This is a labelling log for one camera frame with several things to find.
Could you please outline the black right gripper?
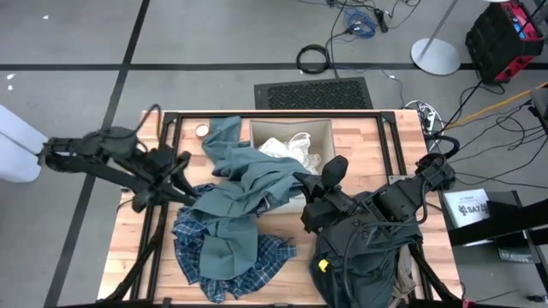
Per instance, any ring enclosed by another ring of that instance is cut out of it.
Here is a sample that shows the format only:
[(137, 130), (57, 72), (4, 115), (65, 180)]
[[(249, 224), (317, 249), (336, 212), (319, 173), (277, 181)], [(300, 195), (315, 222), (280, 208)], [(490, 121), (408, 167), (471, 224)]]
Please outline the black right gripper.
[(294, 172), (293, 176), (302, 184), (301, 191), (306, 199), (301, 221), (307, 233), (320, 234), (328, 227), (334, 227), (343, 220), (355, 215), (365, 193), (348, 195), (336, 187), (330, 191), (315, 193), (319, 176)]

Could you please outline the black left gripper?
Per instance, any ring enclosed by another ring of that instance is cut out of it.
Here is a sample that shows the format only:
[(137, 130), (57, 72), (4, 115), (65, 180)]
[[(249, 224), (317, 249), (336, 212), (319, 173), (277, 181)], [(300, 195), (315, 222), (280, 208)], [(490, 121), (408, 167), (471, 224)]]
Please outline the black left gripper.
[(192, 206), (198, 200), (186, 190), (172, 186), (169, 181), (186, 182), (184, 169), (188, 166), (191, 153), (184, 151), (173, 161), (174, 150), (172, 147), (160, 147), (149, 152), (139, 152), (134, 157), (134, 175), (144, 184), (134, 190), (132, 210), (141, 213), (148, 205), (156, 204), (162, 200)]

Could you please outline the white knit garment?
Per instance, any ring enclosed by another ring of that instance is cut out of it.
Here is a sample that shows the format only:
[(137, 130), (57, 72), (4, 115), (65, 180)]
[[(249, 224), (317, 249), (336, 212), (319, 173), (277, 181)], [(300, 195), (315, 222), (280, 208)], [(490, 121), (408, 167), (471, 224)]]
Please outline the white knit garment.
[(289, 141), (282, 142), (276, 138), (269, 138), (258, 150), (270, 157), (289, 157), (298, 161), (307, 171), (317, 175), (321, 163), (319, 154), (309, 152), (311, 147), (309, 133), (297, 133)]

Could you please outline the teal grey shirt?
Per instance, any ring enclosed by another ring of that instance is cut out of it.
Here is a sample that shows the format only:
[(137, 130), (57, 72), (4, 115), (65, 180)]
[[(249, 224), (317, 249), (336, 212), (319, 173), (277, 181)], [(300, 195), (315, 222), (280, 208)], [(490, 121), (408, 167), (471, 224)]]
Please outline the teal grey shirt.
[(200, 252), (200, 274), (229, 280), (250, 270), (259, 258), (258, 216), (289, 202), (302, 184), (293, 173), (308, 171), (294, 158), (271, 157), (241, 141), (241, 118), (214, 117), (202, 149), (223, 181), (191, 207), (207, 235)]

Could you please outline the beige fabric storage box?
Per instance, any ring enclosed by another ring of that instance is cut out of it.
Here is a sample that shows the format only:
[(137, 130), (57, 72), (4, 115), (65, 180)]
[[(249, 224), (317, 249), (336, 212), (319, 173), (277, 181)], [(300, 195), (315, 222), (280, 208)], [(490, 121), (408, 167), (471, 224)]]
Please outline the beige fabric storage box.
[(302, 132), (311, 135), (312, 145), (309, 152), (321, 156), (317, 174), (320, 175), (323, 167), (336, 155), (330, 120), (250, 122), (252, 149), (247, 153), (252, 162), (249, 165), (250, 179), (247, 181), (247, 188), (262, 198), (262, 205), (257, 209), (259, 215), (302, 212), (306, 199), (301, 191), (302, 184), (293, 173), (311, 173), (293, 158), (270, 157), (258, 150), (269, 138), (286, 142)]

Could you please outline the blue plaid shirt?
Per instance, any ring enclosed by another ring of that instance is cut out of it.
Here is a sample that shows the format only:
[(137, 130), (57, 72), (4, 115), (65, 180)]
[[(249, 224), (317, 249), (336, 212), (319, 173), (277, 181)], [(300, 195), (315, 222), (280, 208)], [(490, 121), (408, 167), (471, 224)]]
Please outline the blue plaid shirt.
[[(198, 198), (218, 184), (207, 183), (194, 189)], [(225, 301), (225, 295), (235, 299), (264, 287), (286, 264), (296, 256), (295, 245), (289, 240), (274, 234), (259, 232), (259, 258), (256, 264), (235, 278), (214, 280), (200, 274), (200, 252), (207, 235), (206, 226), (191, 215), (192, 206), (181, 207), (176, 215), (171, 233), (175, 236), (176, 260), (188, 283), (198, 283), (206, 298), (213, 303)]]

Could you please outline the dark green garment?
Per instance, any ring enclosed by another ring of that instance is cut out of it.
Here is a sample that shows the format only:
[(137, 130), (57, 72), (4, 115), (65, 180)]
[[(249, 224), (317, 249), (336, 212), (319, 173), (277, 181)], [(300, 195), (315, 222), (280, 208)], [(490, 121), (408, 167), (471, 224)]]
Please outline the dark green garment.
[[(317, 235), (309, 273), (330, 308), (387, 308), (394, 287), (397, 253), (402, 246), (421, 239), (419, 224), (401, 227), (390, 236), (381, 227)], [(318, 267), (321, 259), (330, 263), (325, 273)]]

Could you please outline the tan garment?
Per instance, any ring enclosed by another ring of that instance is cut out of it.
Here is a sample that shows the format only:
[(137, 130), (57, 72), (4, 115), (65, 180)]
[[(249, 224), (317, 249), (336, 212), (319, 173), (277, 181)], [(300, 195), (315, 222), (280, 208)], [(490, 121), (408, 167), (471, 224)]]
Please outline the tan garment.
[(396, 273), (391, 300), (387, 308), (397, 308), (416, 287), (412, 275), (412, 256), (408, 246), (402, 246), (397, 253)]

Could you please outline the white power strip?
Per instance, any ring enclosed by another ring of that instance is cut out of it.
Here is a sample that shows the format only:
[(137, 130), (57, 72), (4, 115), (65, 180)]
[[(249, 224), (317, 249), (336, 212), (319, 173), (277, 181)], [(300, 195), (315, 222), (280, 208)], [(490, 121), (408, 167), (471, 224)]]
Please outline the white power strip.
[(423, 128), (428, 133), (432, 133), (432, 131), (434, 130), (435, 122), (438, 118), (437, 111), (430, 104), (424, 102), (418, 102), (417, 106), (422, 118)]

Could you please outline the white foam block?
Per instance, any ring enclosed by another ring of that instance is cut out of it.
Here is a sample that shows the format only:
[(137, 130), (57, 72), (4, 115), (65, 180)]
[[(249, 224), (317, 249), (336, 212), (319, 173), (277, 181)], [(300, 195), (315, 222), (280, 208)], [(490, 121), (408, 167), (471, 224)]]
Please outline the white foam block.
[(0, 180), (35, 181), (41, 171), (38, 154), (46, 141), (39, 130), (0, 104)]

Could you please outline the grey round-base stand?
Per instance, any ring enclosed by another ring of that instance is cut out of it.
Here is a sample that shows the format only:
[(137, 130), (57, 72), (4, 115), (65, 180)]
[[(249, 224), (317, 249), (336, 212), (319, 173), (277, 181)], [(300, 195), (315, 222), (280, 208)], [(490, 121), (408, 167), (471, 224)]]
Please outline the grey round-base stand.
[(422, 71), (438, 76), (455, 73), (461, 65), (457, 49), (439, 39), (438, 35), (459, 0), (451, 0), (450, 6), (429, 38), (416, 41), (410, 50), (413, 63)]

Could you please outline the black and red case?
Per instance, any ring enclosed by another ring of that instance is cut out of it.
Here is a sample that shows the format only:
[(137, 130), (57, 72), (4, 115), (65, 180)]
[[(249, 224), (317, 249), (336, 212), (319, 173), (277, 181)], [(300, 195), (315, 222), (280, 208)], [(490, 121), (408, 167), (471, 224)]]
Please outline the black and red case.
[(485, 84), (509, 82), (544, 49), (543, 33), (519, 0), (490, 3), (466, 35), (474, 69)]

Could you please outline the dark grey box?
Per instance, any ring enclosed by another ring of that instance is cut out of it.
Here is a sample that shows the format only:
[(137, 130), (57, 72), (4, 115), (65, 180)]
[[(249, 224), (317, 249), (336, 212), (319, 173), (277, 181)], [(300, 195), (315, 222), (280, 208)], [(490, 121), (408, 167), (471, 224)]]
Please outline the dark grey box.
[(548, 126), (548, 87), (534, 89), (530, 93), (533, 114)]

